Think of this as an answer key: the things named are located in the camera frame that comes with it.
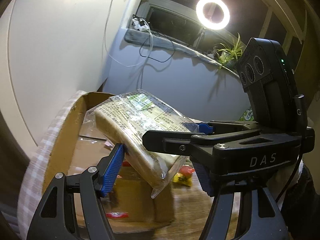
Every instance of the spider plant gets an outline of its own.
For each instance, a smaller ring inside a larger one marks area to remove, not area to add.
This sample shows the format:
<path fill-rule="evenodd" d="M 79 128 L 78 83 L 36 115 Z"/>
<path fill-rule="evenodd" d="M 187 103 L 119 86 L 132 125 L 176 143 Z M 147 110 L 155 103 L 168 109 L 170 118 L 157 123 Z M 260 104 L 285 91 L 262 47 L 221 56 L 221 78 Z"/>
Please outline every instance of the spider plant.
<path fill-rule="evenodd" d="M 232 38 L 232 47 L 229 45 L 220 43 L 223 46 L 223 49 L 218 49 L 217 51 L 221 51 L 221 55 L 219 56 L 219 62 L 224 66 L 228 62 L 232 61 L 233 59 L 236 59 L 236 61 L 241 57 L 242 55 L 242 48 L 240 41 L 240 34 L 238 33 L 238 39 L 235 40 Z"/>

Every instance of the white cable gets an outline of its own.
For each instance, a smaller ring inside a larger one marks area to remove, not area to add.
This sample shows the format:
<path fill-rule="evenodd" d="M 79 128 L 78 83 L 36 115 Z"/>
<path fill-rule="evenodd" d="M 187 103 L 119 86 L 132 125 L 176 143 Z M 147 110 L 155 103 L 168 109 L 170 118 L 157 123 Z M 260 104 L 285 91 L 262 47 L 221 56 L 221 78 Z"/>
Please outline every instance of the white cable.
<path fill-rule="evenodd" d="M 126 65 L 122 64 L 121 62 L 117 61 L 115 58 L 113 58 L 113 57 L 111 56 L 111 54 L 109 53 L 109 51 L 107 50 L 107 44 L 106 44 L 106 36 L 107 36 L 107 35 L 106 35 L 106 31 L 107 31 L 107 25 L 108 25 L 109 17 L 110 17 L 110 14 L 111 14 L 112 3 L 113 3 L 113 0 L 111 0 L 111 2 L 110 2 L 109 11 L 108 11 L 108 16 L 107 16 L 107 20 L 106 20 L 106 24 L 105 24 L 105 28 L 104 28 L 104 34 L 103 34 L 103 44 L 104 44 L 104 48 L 105 48 L 107 54 L 108 54 L 115 62 L 121 64 L 121 65 L 124 66 L 124 67 L 135 67 L 135 66 L 138 66 L 138 65 L 140 65 L 140 64 L 145 65 L 145 64 L 147 63 L 148 58 L 150 57 L 150 54 L 151 54 L 152 50 L 153 50 L 153 35 L 152 35 L 152 33 L 151 33 L 150 26 L 149 26 L 149 24 L 146 22 L 145 19 L 141 19 L 141 20 L 148 26 L 148 31 L 149 31 L 149 34 L 150 34 L 150 50 L 149 50 L 149 53 L 148 53 L 147 57 L 144 58 L 143 61 L 141 61 L 141 62 L 139 62 L 139 63 L 137 63 L 137 64 L 135 64 L 135 65 L 126 66 Z"/>

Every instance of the potted plant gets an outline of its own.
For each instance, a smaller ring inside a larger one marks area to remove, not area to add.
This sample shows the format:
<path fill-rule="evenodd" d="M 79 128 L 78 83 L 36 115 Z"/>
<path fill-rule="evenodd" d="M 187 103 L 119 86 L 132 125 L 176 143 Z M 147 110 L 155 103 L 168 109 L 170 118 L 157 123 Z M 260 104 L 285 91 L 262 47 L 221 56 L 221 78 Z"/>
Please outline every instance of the potted plant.
<path fill-rule="evenodd" d="M 235 64 L 242 55 L 242 47 L 240 42 L 240 34 L 238 33 L 238 39 L 235 40 L 232 38 L 233 45 L 220 43 L 223 46 L 223 49 L 218 49 L 218 52 L 221 51 L 221 55 L 218 55 L 218 61 L 224 67 L 235 71 Z"/>

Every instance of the glowing ring light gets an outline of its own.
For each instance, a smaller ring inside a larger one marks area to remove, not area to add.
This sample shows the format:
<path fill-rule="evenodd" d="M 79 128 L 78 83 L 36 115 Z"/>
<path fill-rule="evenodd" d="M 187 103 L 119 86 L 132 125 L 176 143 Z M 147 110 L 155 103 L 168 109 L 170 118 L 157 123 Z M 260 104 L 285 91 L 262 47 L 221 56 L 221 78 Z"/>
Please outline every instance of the glowing ring light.
<path fill-rule="evenodd" d="M 224 15 L 223 20 L 221 22 L 213 23 L 204 16 L 203 7 L 209 2 L 216 3 L 221 7 Z M 203 24 L 203 26 L 213 30 L 223 29 L 224 27 L 227 26 L 230 20 L 230 13 L 229 13 L 228 7 L 221 0 L 200 0 L 196 6 L 196 13 L 199 21 Z"/>

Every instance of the white lettering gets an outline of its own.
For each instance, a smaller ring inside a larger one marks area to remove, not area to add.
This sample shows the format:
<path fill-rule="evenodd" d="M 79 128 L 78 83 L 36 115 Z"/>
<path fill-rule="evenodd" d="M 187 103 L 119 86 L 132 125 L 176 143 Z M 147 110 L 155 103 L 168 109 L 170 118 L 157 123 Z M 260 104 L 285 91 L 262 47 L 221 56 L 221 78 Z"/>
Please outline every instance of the white lettering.
<path fill-rule="evenodd" d="M 261 161 L 261 163 L 260 163 L 260 165 L 261 164 L 267 164 L 267 158 L 266 158 L 266 156 L 264 155 L 264 157 L 263 157 L 263 159 L 262 159 L 262 161 Z"/>
<path fill-rule="evenodd" d="M 251 158 L 250 167 L 254 167 L 254 166 L 257 164 L 257 160 L 258 160 L 257 157 L 252 157 L 252 158 Z"/>
<path fill-rule="evenodd" d="M 273 153 L 273 154 L 271 155 L 271 159 L 272 159 L 272 161 L 270 161 L 271 163 L 276 160 L 276 157 L 274 157 L 273 155 L 276 155 L 276 153 Z"/>

